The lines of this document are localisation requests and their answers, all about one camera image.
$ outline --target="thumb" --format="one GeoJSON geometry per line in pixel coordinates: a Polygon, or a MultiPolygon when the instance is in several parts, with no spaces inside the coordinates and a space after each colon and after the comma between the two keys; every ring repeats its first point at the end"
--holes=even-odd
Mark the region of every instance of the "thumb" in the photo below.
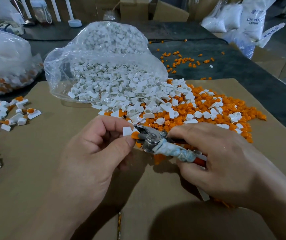
{"type": "Polygon", "coordinates": [[[180,168],[181,175],[187,181],[195,186],[199,186],[205,191],[208,188],[209,172],[202,169],[195,163],[187,163],[177,160],[178,167],[180,168]]]}
{"type": "Polygon", "coordinates": [[[112,141],[105,149],[96,153],[100,161],[108,170],[113,171],[120,162],[131,152],[135,145],[135,140],[131,136],[124,136],[112,141]]]}

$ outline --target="cutting pliers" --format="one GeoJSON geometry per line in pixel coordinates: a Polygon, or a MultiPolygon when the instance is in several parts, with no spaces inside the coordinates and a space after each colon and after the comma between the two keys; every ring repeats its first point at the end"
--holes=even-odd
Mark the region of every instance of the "cutting pliers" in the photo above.
{"type": "Polygon", "coordinates": [[[167,132],[164,130],[158,131],[154,128],[138,124],[134,125],[134,127],[139,132],[137,143],[143,145],[142,148],[145,152],[177,157],[180,161],[196,163],[206,168],[206,157],[200,151],[187,150],[176,145],[187,144],[185,140],[168,138],[167,132]]]}

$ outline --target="person's left hand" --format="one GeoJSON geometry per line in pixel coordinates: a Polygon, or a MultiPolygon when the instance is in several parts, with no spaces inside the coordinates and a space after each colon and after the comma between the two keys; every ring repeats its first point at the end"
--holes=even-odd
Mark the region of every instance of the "person's left hand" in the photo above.
{"type": "Polygon", "coordinates": [[[121,118],[98,116],[65,147],[50,194],[68,207],[68,217],[85,221],[103,200],[115,168],[126,166],[135,145],[130,136],[123,137],[127,126],[133,128],[121,118]]]}

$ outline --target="table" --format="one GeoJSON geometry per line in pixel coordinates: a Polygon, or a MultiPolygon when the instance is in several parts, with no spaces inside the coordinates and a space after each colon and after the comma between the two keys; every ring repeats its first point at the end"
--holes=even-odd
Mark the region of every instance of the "table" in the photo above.
{"type": "MultiPolygon", "coordinates": [[[[286,127],[286,84],[199,24],[154,21],[130,22],[129,24],[136,26],[150,41],[153,41],[152,44],[149,44],[149,49],[158,58],[164,52],[180,51],[183,57],[191,57],[195,60],[198,58],[200,62],[211,57],[215,59],[210,64],[201,63],[197,68],[188,67],[187,63],[181,64],[176,68],[177,73],[170,74],[170,77],[186,80],[199,80],[201,77],[235,78],[286,127]]],[[[68,44],[82,28],[72,29],[67,23],[58,23],[49,28],[36,26],[27,28],[23,38],[29,40],[32,53],[41,53],[44,59],[52,49],[68,44]]],[[[166,60],[168,62],[164,64],[171,64],[174,56],[166,57],[166,60]]],[[[9,101],[16,96],[25,96],[38,81],[43,80],[46,80],[44,73],[31,85],[1,96],[1,99],[9,101]]]]}

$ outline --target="transparent bag of white parts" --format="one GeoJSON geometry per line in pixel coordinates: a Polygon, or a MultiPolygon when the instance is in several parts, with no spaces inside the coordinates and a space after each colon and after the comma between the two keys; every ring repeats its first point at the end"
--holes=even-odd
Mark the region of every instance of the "transparent bag of white parts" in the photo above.
{"type": "Polygon", "coordinates": [[[65,52],[65,48],[48,54],[44,70],[54,96],[78,103],[110,100],[121,94],[139,97],[149,85],[161,85],[169,77],[165,66],[152,54],[65,52]]]}
{"type": "Polygon", "coordinates": [[[31,84],[42,69],[41,56],[32,56],[28,41],[0,31],[0,95],[31,84]]]}
{"type": "Polygon", "coordinates": [[[75,50],[114,54],[151,53],[148,40],[136,27],[110,21],[87,25],[65,49],[75,50]]]}

